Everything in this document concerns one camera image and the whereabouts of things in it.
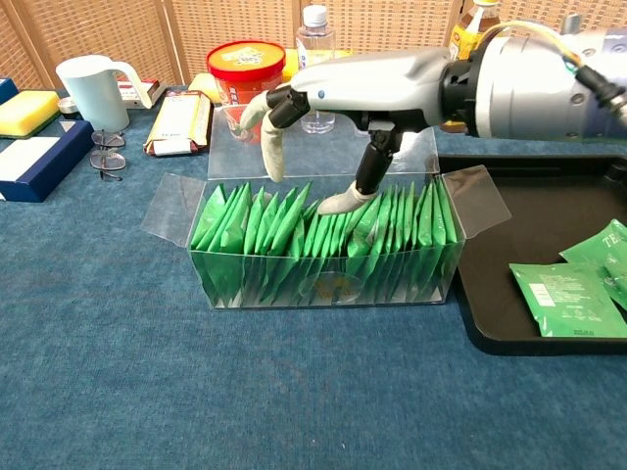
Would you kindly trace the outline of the clear box of green sachets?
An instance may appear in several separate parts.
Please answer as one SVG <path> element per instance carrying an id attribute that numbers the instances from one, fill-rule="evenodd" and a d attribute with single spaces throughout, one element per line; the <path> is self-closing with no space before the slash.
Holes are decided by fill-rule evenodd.
<path id="1" fill-rule="evenodd" d="M 440 168 L 443 156 L 429 129 L 404 136 L 372 202 L 320 216 L 322 200 L 352 182 L 368 136 L 338 117 L 327 134 L 293 126 L 283 142 L 286 170 L 276 183 L 265 173 L 260 145 L 234 138 L 223 108 L 216 109 L 206 177 L 165 175 L 145 215 L 146 232 L 190 256 L 201 207 L 223 184 L 226 212 L 207 249 L 219 296 L 214 308 L 436 304 L 435 178 L 444 178 L 463 244 L 458 264 L 468 240 L 510 217 L 484 165 Z"/>

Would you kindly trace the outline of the red instant noodle cup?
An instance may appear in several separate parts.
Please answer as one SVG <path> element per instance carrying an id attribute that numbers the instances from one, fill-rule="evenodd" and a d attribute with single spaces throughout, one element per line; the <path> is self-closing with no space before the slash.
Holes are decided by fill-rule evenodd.
<path id="1" fill-rule="evenodd" d="M 260 141 L 259 124 L 241 133 L 236 131 L 236 126 L 255 96 L 282 82 L 285 64 L 284 48 L 261 40 L 225 43 L 207 54 L 207 70 L 217 83 L 221 105 L 234 138 L 247 143 Z"/>

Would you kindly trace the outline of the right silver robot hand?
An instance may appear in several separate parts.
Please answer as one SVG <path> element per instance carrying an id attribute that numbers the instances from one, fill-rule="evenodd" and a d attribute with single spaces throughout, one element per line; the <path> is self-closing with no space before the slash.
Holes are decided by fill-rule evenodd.
<path id="1" fill-rule="evenodd" d="M 331 59 L 299 70 L 288 83 L 252 98 L 237 127 L 260 127 L 265 171 L 279 182 L 285 174 L 286 128 L 311 111 L 349 118 L 370 141 L 355 180 L 345 192 L 322 201 L 317 212 L 353 212 L 376 196 L 404 133 L 444 121 L 441 88 L 451 62 L 443 47 Z"/>

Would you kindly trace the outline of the yellow sponge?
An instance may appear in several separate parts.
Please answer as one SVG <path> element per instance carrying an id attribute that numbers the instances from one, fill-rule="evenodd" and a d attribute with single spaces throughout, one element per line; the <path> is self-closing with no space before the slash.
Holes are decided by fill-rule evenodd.
<path id="1" fill-rule="evenodd" d="M 217 82 L 208 72 L 198 73 L 188 85 L 188 90 L 200 91 L 204 93 L 213 104 L 221 104 Z"/>
<path id="2" fill-rule="evenodd" d="M 0 105 L 0 138 L 26 138 L 60 112 L 55 91 L 26 90 Z"/>

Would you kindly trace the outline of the rattan folding screen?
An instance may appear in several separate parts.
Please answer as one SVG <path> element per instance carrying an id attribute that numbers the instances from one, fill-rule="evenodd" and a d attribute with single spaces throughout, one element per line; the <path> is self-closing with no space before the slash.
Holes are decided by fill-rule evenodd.
<path id="1" fill-rule="evenodd" d="M 360 53 L 445 45 L 472 0 L 0 0 L 0 76 L 58 88 L 56 65 L 101 54 L 187 84 L 223 43 L 294 47 L 310 4 L 327 7 L 338 49 Z"/>

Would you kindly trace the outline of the blue felt table cover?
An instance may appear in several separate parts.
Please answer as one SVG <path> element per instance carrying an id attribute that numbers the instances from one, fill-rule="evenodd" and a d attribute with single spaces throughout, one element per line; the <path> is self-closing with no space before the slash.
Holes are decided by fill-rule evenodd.
<path id="1" fill-rule="evenodd" d="M 0 470 L 627 470 L 627 356 L 494 356 L 442 305 L 211 310 L 141 222 L 204 155 L 0 203 Z"/>

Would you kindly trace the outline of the yellow-label tea bottle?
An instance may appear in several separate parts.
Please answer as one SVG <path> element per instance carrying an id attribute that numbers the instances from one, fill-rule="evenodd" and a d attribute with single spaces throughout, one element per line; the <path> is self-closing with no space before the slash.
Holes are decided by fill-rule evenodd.
<path id="1" fill-rule="evenodd" d="M 466 125 L 473 120 L 471 106 L 481 55 L 475 53 L 484 33 L 500 22 L 500 0 L 471 0 L 471 8 L 459 17 L 454 25 L 449 41 L 453 63 L 445 74 L 444 105 L 447 120 L 440 128 L 450 133 L 466 131 Z"/>

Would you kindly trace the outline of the navy box with white lid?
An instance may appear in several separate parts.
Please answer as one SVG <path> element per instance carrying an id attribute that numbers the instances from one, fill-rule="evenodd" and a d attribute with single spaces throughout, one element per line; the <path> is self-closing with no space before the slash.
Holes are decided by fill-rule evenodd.
<path id="1" fill-rule="evenodd" d="M 0 151 L 0 202 L 42 203 L 93 147 L 89 122 L 61 125 L 61 136 L 15 140 Z"/>

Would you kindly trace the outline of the thin-framed eyeglasses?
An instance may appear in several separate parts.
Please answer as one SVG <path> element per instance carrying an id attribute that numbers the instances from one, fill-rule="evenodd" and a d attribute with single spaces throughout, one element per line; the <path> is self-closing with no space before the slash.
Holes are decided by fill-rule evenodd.
<path id="1" fill-rule="evenodd" d="M 119 149 L 125 146 L 123 133 L 95 130 L 91 138 L 94 144 L 88 157 L 91 167 L 99 171 L 102 180 L 122 181 L 117 172 L 126 167 L 126 159 L 119 153 Z"/>

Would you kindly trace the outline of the clear water bottle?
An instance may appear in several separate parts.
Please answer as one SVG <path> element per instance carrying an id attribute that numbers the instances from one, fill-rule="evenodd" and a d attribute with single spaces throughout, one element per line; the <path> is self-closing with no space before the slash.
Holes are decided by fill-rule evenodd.
<path id="1" fill-rule="evenodd" d="M 299 70 L 332 59 L 335 51 L 335 32 L 328 23 L 327 8 L 311 4 L 303 9 L 302 17 L 303 25 L 296 33 Z M 309 134 L 323 134 L 333 129 L 335 116 L 310 111 L 300 119 L 300 124 Z"/>

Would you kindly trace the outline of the green tea bag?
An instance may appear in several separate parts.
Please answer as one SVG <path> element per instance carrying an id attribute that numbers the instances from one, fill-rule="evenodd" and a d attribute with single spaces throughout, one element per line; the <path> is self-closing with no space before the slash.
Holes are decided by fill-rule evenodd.
<path id="1" fill-rule="evenodd" d="M 209 260 L 207 249 L 215 236 L 221 220 L 225 216 L 227 202 L 228 198 L 224 195 L 223 184 L 219 183 L 214 188 L 209 199 L 201 207 L 200 216 L 189 245 L 193 266 L 211 307 L 217 306 L 219 296 L 207 268 Z"/>
<path id="2" fill-rule="evenodd" d="M 612 298 L 627 311 L 627 265 L 616 260 L 607 260 L 604 267 L 613 289 Z"/>
<path id="3" fill-rule="evenodd" d="M 591 266 L 603 280 L 612 272 L 627 274 L 627 226 L 613 219 L 599 233 L 559 254 L 570 263 Z"/>
<path id="4" fill-rule="evenodd" d="M 582 263 L 509 266 L 543 337 L 627 339 L 627 320 Z"/>
<path id="5" fill-rule="evenodd" d="M 434 252 L 437 260 L 432 273 L 434 292 L 443 303 L 449 293 L 463 244 L 459 241 L 453 212 L 445 190 L 444 178 L 437 176 L 434 180 L 434 209 L 432 235 Z"/>

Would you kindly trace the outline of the pale blue white pitcher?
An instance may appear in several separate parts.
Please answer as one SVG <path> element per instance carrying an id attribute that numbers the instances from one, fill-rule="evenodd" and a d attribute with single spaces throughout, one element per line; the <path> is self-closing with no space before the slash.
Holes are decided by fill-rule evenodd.
<path id="1" fill-rule="evenodd" d="M 84 120 L 94 130 L 119 132 L 129 126 L 129 117 L 119 91 L 115 74 L 126 76 L 140 103 L 151 109 L 153 102 L 142 88 L 133 66 L 113 61 L 103 55 L 86 55 L 67 59 L 56 66 L 56 74 L 74 100 Z"/>

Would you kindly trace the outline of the orange white cracker packet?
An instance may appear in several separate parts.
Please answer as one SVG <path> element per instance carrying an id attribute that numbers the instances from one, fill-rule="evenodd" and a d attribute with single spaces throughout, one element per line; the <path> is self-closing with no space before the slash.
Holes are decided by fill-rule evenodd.
<path id="1" fill-rule="evenodd" d="M 169 92 L 143 151 L 153 157 L 196 154 L 209 145 L 212 103 L 201 91 Z"/>

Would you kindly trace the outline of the black plastic tray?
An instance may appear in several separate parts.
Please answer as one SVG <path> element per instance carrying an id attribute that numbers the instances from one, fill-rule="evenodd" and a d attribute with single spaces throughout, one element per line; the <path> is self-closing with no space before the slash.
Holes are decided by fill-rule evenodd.
<path id="1" fill-rule="evenodd" d="M 612 220 L 627 225 L 627 156 L 445 155 L 444 172 L 484 165 L 510 219 L 466 242 L 456 295 L 467 336 L 496 355 L 620 354 L 627 339 L 544 338 L 510 272 L 552 264 Z"/>

